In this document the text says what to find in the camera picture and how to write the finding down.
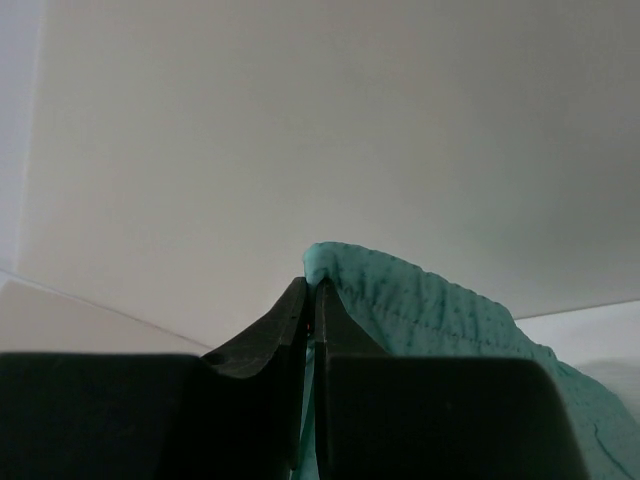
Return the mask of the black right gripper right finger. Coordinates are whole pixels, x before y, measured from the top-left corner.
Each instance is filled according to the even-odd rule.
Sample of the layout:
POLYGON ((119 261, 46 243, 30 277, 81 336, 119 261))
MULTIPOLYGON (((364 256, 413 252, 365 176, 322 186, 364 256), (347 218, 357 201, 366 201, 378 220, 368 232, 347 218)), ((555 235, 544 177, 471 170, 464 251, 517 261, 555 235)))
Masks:
POLYGON ((330 281, 315 299, 316 455, 324 479, 584 479, 550 376, 514 358, 388 354, 330 281))

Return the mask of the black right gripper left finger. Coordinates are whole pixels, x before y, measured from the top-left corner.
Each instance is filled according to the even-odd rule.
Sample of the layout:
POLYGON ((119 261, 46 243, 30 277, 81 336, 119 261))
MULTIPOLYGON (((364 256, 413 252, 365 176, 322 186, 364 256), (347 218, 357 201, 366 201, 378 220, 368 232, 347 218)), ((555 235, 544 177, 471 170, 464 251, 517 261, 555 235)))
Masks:
POLYGON ((299 463, 307 285, 193 354, 5 353, 5 479, 286 479, 299 463))

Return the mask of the teal and orange jacket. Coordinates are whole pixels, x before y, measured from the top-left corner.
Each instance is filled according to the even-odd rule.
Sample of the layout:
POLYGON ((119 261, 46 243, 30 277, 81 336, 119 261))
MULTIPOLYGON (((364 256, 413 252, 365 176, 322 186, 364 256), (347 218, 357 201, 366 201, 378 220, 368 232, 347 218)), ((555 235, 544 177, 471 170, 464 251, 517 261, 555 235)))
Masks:
POLYGON ((358 245, 316 243, 303 263, 310 287, 331 280, 351 318, 391 354, 536 361, 559 390, 590 477, 638 478, 639 424, 631 412, 604 385, 527 337, 501 304, 358 245))

